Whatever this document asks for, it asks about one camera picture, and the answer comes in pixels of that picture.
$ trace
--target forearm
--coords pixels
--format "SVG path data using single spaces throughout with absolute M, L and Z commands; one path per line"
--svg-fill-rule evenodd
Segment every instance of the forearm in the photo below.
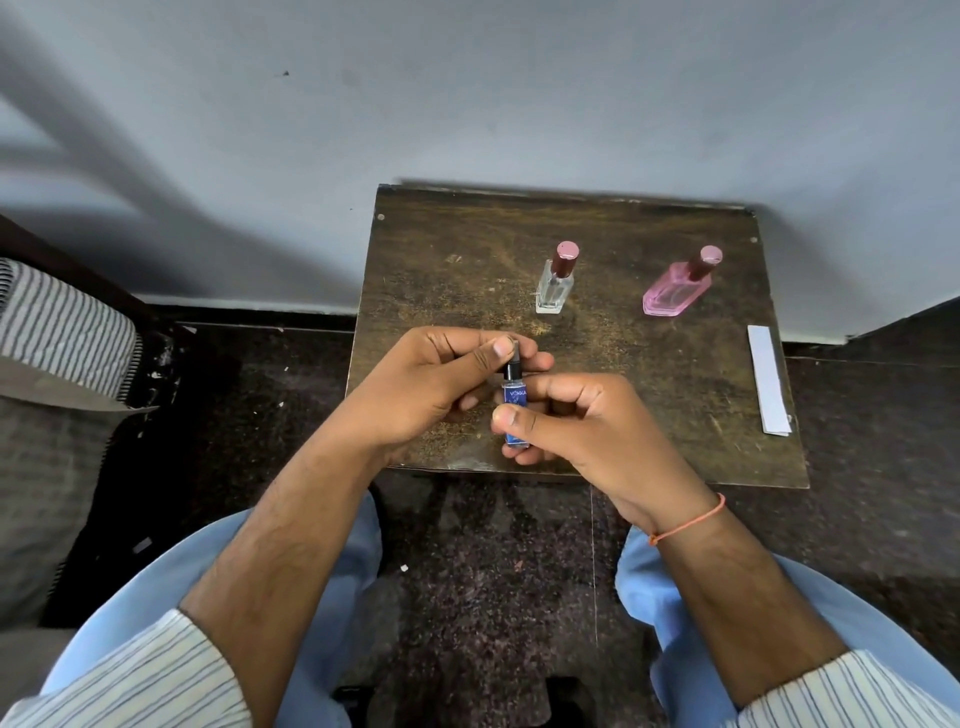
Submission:
M 684 499 L 678 522 L 716 503 L 701 488 Z M 664 539 L 659 548 L 735 705 L 748 705 L 847 651 L 728 509 Z
M 180 605 L 236 674 L 254 725 L 272 725 L 300 642 L 377 470 L 318 430 Z

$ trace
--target blue perfume bottle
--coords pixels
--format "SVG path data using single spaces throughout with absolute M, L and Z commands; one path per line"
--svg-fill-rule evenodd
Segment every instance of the blue perfume bottle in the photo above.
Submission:
M 503 367 L 503 401 L 505 404 L 527 406 L 527 385 L 523 383 L 523 369 L 520 366 L 520 347 L 514 342 L 514 355 Z M 507 435 L 507 445 L 511 448 L 529 448 L 530 443 L 513 435 Z

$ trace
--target striped shirt sleeve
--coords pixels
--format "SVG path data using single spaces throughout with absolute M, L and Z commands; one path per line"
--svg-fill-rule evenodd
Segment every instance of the striped shirt sleeve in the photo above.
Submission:
M 748 705 L 725 728 L 960 728 L 960 716 L 855 650 Z
M 177 610 L 63 690 L 16 703 L 0 722 L 0 728 L 133 725 L 252 725 L 220 650 Z

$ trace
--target bottle cap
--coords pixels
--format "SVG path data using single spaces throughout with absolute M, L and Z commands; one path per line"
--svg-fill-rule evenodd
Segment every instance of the bottle cap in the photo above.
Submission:
M 710 271 L 720 265 L 723 260 L 723 251 L 715 245 L 705 245 L 700 252 L 686 264 L 690 280 L 701 280 Z
M 503 365 L 503 378 L 507 381 L 516 381 L 523 379 L 523 366 L 520 364 L 520 346 L 514 342 L 514 355 L 506 364 Z
M 559 279 L 567 278 L 573 273 L 573 266 L 577 264 L 580 247 L 572 240 L 565 240 L 557 246 L 550 263 L 550 272 Z

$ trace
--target wooden table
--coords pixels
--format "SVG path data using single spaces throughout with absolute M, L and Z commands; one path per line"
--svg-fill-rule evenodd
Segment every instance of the wooden table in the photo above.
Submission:
M 561 314 L 540 315 L 537 282 L 561 240 L 580 246 L 575 284 Z M 724 252 L 709 291 L 676 318 L 644 315 L 650 284 L 707 244 Z M 774 332 L 789 437 L 761 429 L 748 324 Z M 759 230 L 743 207 L 382 185 L 348 391 L 424 325 L 510 329 L 552 352 L 555 371 L 623 373 L 707 482 L 809 487 Z M 402 467 L 575 474 L 564 461 L 504 458 L 491 408 L 436 426 Z

